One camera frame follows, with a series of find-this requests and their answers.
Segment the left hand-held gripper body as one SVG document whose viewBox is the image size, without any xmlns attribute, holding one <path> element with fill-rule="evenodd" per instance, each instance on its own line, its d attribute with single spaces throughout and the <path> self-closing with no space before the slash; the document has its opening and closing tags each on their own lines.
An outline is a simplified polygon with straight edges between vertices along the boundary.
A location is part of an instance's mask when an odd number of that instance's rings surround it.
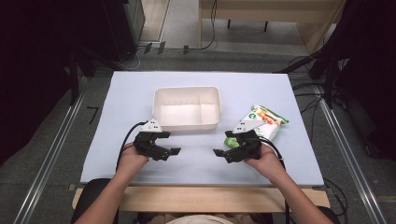
<svg viewBox="0 0 396 224">
<path fill-rule="evenodd" d="M 155 161 L 166 161 L 171 156 L 171 150 L 157 146 L 157 133 L 165 132 L 156 119 L 151 119 L 139 129 L 135 137 L 134 146 L 139 154 Z"/>
</svg>

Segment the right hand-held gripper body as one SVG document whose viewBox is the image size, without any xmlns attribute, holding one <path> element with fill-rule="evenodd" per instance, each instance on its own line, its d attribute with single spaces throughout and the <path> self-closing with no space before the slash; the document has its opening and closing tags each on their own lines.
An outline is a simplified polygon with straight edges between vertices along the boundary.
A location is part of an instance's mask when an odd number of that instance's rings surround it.
<svg viewBox="0 0 396 224">
<path fill-rule="evenodd" d="M 238 146 L 227 151 L 229 157 L 225 157 L 228 163 L 240 162 L 244 159 L 258 159 L 261 156 L 261 140 L 254 132 L 256 124 L 240 123 L 233 128 L 233 133 L 238 133 L 239 137 L 235 138 Z"/>
</svg>

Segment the white green snack packet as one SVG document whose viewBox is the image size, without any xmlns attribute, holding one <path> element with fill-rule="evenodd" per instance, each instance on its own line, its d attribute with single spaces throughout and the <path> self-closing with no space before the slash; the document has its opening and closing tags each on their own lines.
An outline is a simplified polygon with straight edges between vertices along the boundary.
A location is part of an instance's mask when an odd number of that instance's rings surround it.
<svg viewBox="0 0 396 224">
<path fill-rule="evenodd" d="M 250 112 L 238 124 L 246 122 L 256 124 L 254 132 L 261 140 L 272 141 L 280 127 L 289 121 L 263 105 L 253 105 Z"/>
</svg>

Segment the white plastic container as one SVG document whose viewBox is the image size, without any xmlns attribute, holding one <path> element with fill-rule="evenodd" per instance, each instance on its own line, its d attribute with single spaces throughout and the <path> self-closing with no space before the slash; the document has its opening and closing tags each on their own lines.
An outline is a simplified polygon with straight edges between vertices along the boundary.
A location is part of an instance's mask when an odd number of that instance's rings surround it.
<svg viewBox="0 0 396 224">
<path fill-rule="evenodd" d="M 154 93 L 152 115 L 165 131 L 215 129 L 221 117 L 216 87 L 169 87 Z"/>
</svg>

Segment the person's left hand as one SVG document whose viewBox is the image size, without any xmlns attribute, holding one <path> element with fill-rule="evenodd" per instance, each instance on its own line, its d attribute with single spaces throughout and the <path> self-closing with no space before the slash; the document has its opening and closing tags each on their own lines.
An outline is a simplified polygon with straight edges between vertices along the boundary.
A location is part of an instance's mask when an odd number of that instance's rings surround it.
<svg viewBox="0 0 396 224">
<path fill-rule="evenodd" d="M 133 143 L 128 143 L 122 149 L 117 172 L 128 176 L 136 175 L 148 161 L 149 158 L 139 154 Z"/>
</svg>

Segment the person's right hand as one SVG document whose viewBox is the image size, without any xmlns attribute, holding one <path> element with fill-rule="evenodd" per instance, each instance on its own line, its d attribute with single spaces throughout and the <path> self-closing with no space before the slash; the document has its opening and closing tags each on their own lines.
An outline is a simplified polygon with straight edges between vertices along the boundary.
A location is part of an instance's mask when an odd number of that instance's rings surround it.
<svg viewBox="0 0 396 224">
<path fill-rule="evenodd" d="M 245 159 L 244 163 L 253 167 L 270 181 L 275 180 L 285 172 L 275 152 L 266 145 L 261 146 L 261 156 L 258 159 Z"/>
</svg>

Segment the person's light clothing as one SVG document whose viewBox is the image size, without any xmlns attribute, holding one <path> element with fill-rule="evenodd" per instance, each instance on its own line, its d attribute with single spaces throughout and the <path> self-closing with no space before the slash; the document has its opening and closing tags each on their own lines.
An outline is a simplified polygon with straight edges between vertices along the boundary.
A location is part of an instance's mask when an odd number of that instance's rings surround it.
<svg viewBox="0 0 396 224">
<path fill-rule="evenodd" d="M 274 224 L 270 214 L 139 213 L 138 224 Z"/>
</svg>

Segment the black stand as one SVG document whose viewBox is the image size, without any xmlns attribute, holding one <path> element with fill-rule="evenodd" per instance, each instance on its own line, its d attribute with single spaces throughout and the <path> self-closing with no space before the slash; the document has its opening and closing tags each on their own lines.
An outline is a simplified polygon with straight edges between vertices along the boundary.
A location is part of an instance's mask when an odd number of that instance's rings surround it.
<svg viewBox="0 0 396 224">
<path fill-rule="evenodd" d="M 119 63 L 111 62 L 93 50 L 84 47 L 72 48 L 69 52 L 68 60 L 71 90 L 70 105 L 74 105 L 80 96 L 78 69 L 82 71 L 84 77 L 93 77 L 95 74 L 95 66 L 93 65 L 93 61 L 97 61 L 114 71 L 123 71 L 123 68 Z"/>
<path fill-rule="evenodd" d="M 286 68 L 275 71 L 275 74 L 289 74 L 297 68 L 307 65 L 312 61 L 314 61 L 314 64 L 310 68 L 308 75 L 312 79 L 319 79 L 323 74 L 326 75 L 324 82 L 324 100 L 327 106 L 330 109 L 333 109 L 332 89 L 335 76 L 339 72 L 339 67 L 337 57 L 329 47 L 322 47 L 316 52 L 308 56 L 304 56 L 296 63 L 292 63 Z"/>
</svg>

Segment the black cabinet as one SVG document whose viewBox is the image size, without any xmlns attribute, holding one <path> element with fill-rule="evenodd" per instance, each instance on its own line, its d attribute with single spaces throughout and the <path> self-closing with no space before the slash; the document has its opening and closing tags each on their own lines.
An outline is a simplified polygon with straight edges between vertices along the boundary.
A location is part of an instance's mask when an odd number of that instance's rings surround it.
<svg viewBox="0 0 396 224">
<path fill-rule="evenodd" d="M 103 0 L 109 25 L 113 58 L 136 53 L 146 21 L 142 0 Z"/>
</svg>

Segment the wooden bench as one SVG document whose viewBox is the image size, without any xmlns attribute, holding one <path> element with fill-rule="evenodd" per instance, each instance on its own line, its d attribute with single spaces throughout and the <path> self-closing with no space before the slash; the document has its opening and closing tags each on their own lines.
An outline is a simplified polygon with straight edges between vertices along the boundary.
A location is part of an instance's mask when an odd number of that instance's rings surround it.
<svg viewBox="0 0 396 224">
<path fill-rule="evenodd" d="M 295 22 L 312 54 L 337 23 L 347 0 L 217 0 L 217 19 Z"/>
</svg>

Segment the dark curtain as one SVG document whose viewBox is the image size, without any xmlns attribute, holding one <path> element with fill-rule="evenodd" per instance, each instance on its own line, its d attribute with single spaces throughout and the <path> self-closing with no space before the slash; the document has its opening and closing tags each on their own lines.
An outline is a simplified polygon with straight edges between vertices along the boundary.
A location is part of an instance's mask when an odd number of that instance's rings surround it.
<svg viewBox="0 0 396 224">
<path fill-rule="evenodd" d="M 346 111 L 375 158 L 396 161 L 396 0 L 346 0 L 329 40 Z"/>
<path fill-rule="evenodd" d="M 0 0 L 0 165 L 25 147 L 70 90 L 85 0 Z"/>
</svg>

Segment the wooden table frame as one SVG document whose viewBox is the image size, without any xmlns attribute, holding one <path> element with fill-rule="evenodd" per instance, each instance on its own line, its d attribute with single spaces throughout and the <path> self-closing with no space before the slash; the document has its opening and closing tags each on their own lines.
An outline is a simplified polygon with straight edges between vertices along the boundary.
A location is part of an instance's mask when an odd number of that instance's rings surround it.
<svg viewBox="0 0 396 224">
<path fill-rule="evenodd" d="M 166 213 L 277 213 L 281 192 L 266 187 L 128 187 L 121 211 Z"/>
</svg>

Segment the metal floor rail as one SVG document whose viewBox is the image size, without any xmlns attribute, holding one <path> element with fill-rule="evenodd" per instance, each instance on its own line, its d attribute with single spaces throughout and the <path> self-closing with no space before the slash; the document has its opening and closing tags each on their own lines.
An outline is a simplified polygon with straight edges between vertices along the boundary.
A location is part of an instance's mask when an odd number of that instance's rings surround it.
<svg viewBox="0 0 396 224">
<path fill-rule="evenodd" d="M 319 104 L 372 224 L 388 224 L 333 110 L 327 106 L 324 99 L 321 99 Z"/>
<path fill-rule="evenodd" d="M 29 220 L 35 211 L 35 207 L 42 195 L 42 192 L 49 180 L 50 173 L 58 160 L 60 152 L 63 148 L 64 141 L 72 127 L 72 124 L 78 114 L 82 101 L 85 97 L 85 90 L 82 90 L 73 105 L 69 107 L 67 113 L 61 123 L 58 132 L 52 141 L 49 151 L 43 160 L 32 185 L 29 187 L 27 195 L 16 215 L 13 224 L 29 224 Z"/>
</svg>

